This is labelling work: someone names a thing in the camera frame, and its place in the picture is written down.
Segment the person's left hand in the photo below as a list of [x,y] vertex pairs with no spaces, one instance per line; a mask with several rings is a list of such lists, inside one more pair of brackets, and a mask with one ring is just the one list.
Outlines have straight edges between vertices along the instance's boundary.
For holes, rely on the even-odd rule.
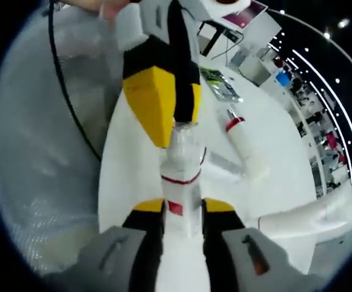
[[113,20],[119,12],[129,3],[134,1],[129,0],[63,0],[63,4],[76,6],[81,9],[97,12],[107,20]]

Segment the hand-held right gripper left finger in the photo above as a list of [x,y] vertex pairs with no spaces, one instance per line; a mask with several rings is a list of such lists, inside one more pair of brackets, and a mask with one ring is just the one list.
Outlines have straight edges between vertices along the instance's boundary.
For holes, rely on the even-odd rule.
[[86,291],[154,291],[165,227],[165,201],[134,206],[121,226],[111,226],[78,258]]

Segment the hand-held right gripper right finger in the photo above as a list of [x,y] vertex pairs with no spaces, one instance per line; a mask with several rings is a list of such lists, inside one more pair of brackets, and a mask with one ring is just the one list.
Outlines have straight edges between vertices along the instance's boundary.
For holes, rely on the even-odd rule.
[[211,291],[298,291],[303,274],[279,245],[247,229],[225,202],[202,200],[203,253]]

